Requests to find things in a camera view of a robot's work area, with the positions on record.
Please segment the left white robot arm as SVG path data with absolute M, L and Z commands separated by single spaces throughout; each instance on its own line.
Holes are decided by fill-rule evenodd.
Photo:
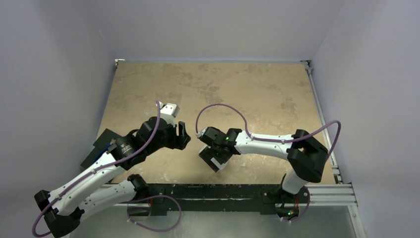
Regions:
M 119 203 L 150 204 L 167 199 L 154 192 L 139 174 L 102 189 L 102 185 L 142 163 L 161 148 L 183 150 L 190 141 L 185 123 L 160 114 L 145 121 L 126 135 L 114 135 L 102 150 L 93 150 L 91 165 L 68 183 L 52 191 L 41 190 L 34 196 L 48 234 L 55 238 L 73 232 L 88 217 Z

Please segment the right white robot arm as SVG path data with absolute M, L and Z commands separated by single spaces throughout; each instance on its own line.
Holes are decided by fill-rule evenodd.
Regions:
M 223 132 L 209 126 L 197 132 L 196 137 L 204 143 L 200 158 L 214 172 L 224 169 L 234 155 L 256 154 L 289 162 L 292 170 L 286 173 L 278 188 L 279 198 L 285 202 L 295 198 L 309 182 L 321 182 L 328 159 L 328 149 L 302 129 L 276 136 L 247 133 L 238 128 Z

